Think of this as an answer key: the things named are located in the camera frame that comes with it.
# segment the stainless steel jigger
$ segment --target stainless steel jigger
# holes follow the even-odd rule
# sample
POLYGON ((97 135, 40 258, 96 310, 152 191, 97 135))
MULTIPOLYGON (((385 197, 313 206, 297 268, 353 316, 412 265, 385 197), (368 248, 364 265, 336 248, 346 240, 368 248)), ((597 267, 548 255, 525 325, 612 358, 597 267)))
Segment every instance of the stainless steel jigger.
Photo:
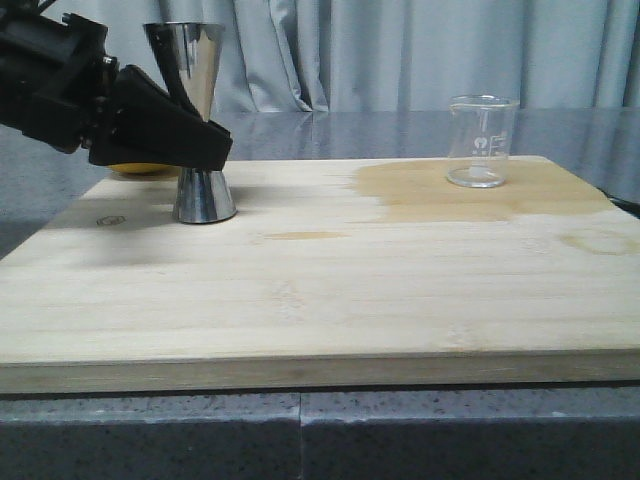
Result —
MULTIPOLYGON (((209 120, 224 27, 205 23, 150 23, 144 26, 172 100, 209 120)), ((222 172, 183 168, 173 217, 182 223, 231 218, 236 207, 222 172)))

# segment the gray curtain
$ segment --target gray curtain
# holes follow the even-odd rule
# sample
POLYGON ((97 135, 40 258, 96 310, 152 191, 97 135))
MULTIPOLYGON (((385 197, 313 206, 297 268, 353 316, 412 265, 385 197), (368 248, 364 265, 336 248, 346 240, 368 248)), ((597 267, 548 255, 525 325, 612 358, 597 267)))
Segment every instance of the gray curtain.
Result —
POLYGON ((640 106, 640 0, 59 0, 110 28, 109 53, 158 82, 140 25, 226 26, 217 111, 640 106))

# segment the liquid spill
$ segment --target liquid spill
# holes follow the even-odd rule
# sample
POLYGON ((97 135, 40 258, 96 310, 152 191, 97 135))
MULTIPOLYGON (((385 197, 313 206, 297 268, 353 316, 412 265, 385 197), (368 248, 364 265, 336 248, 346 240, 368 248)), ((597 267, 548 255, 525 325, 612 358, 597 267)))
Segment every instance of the liquid spill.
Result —
POLYGON ((446 160, 391 162, 360 168, 352 188, 387 207, 381 222, 503 221, 520 214, 575 215, 615 207, 596 188, 546 161, 510 160, 495 188, 449 183, 446 160))
POLYGON ((640 242, 608 230, 584 229, 559 237, 571 247, 594 255, 632 255, 640 253, 640 242))
POLYGON ((283 232, 266 235, 271 240, 321 240, 324 238, 346 237, 344 233, 338 232, 283 232))

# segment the wood grain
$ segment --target wood grain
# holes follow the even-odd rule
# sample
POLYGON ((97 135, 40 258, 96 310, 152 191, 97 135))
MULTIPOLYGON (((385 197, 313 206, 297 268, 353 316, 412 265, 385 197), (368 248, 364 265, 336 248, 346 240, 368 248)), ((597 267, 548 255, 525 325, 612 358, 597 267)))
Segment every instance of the wood grain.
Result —
POLYGON ((640 378, 640 222, 540 157, 231 162, 171 221, 113 174, 0 262, 0 392, 640 378))

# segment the black robotic arm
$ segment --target black robotic arm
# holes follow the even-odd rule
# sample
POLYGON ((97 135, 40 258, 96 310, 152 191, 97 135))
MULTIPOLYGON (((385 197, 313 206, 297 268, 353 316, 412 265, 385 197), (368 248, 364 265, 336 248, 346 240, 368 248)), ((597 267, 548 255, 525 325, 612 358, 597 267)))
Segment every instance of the black robotic arm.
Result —
POLYGON ((0 0, 0 123, 65 153, 87 148, 95 165, 222 170, 229 132, 138 67, 120 70, 105 52, 105 26, 41 16, 54 1, 0 0))

